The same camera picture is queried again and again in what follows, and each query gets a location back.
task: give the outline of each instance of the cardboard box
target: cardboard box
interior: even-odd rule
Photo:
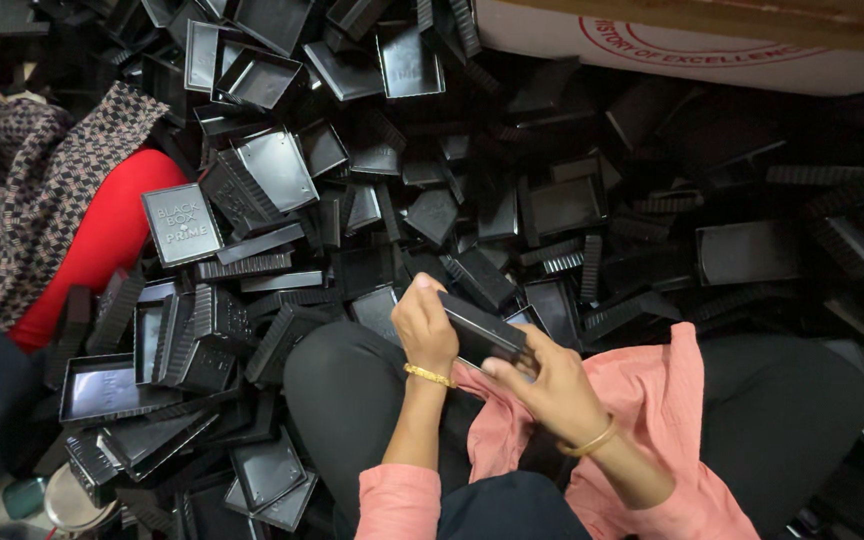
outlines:
[[[673,30],[499,0],[476,0],[475,7],[483,43],[512,53],[577,55],[585,64],[772,91],[864,92],[864,52]]]

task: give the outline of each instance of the checkered fabric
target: checkered fabric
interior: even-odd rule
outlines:
[[[76,125],[57,106],[0,102],[0,330],[39,298],[95,191],[167,110],[123,82]]]

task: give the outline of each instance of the pink sleeve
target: pink sleeve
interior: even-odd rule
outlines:
[[[710,495],[703,495],[692,486],[679,485],[662,504],[630,511],[639,537],[642,540],[759,540],[752,522],[734,498]]]
[[[434,540],[442,510],[439,473],[390,463],[359,474],[355,540]]]

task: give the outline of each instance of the gold bangle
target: gold bangle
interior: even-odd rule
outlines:
[[[606,427],[605,431],[602,431],[601,435],[588,441],[579,448],[571,448],[568,444],[566,444],[566,441],[558,441],[558,443],[556,443],[556,447],[558,448],[559,452],[565,454],[566,456],[571,456],[572,458],[582,458],[582,456],[591,454],[605,446],[605,444],[611,441],[617,433],[618,422],[616,422],[616,417],[609,414],[608,427]]]
[[[456,387],[455,380],[452,380],[451,378],[449,378],[447,376],[442,376],[438,373],[432,373],[431,371],[425,370],[421,367],[414,366],[414,365],[410,364],[409,362],[405,362],[405,365],[402,366],[402,369],[404,369],[408,373],[411,373],[412,375],[418,375],[419,377],[422,377],[423,379],[427,379],[427,380],[431,381],[432,383],[438,383],[439,385],[442,385],[443,387],[449,387],[449,388],[455,388]]]

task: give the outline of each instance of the black pants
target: black pants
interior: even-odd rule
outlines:
[[[702,462],[759,534],[779,532],[833,472],[864,425],[864,379],[825,347],[779,335],[700,344]],[[285,367],[298,434],[342,514],[358,523],[358,475],[378,465],[405,391],[405,354],[365,326],[336,323],[299,343]],[[439,427],[442,496],[469,482],[469,426],[482,401],[449,390]]]

